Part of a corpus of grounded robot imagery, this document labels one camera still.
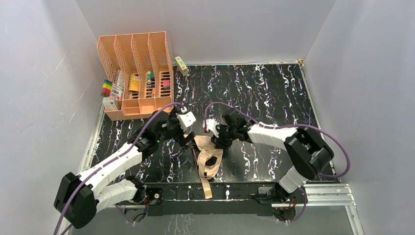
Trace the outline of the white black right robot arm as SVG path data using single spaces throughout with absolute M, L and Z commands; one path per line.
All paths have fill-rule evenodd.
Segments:
M 225 124 L 214 119 L 207 119 L 203 124 L 206 133 L 213 133 L 211 141 L 216 148 L 228 149 L 234 140 L 240 140 L 273 146 L 288 153 L 293 165 L 275 185 L 276 193 L 285 197 L 315 179 L 334 157 L 320 130 L 313 126 L 272 126 L 247 121 L 236 111 L 230 111 L 222 118 Z

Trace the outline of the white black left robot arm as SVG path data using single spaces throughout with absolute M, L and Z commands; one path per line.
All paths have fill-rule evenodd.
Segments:
M 80 229 L 95 215 L 123 201 L 143 203 L 148 195 L 146 185 L 135 176 L 114 180 L 133 166 L 141 164 L 158 151 L 163 141 L 174 140 L 185 146 L 195 134 L 188 132 L 195 123 L 194 114 L 186 108 L 171 105 L 170 113 L 155 111 L 121 148 L 88 170 L 63 176 L 53 206 L 60 212 L 54 233 L 57 234 L 63 219 Z

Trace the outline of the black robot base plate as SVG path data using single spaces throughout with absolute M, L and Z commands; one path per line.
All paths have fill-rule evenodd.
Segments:
M 200 183 L 147 183 L 149 215 L 256 214 L 291 220 L 300 212 L 304 195 L 296 190 L 287 201 L 274 195 L 274 182 L 212 183 L 206 199 Z

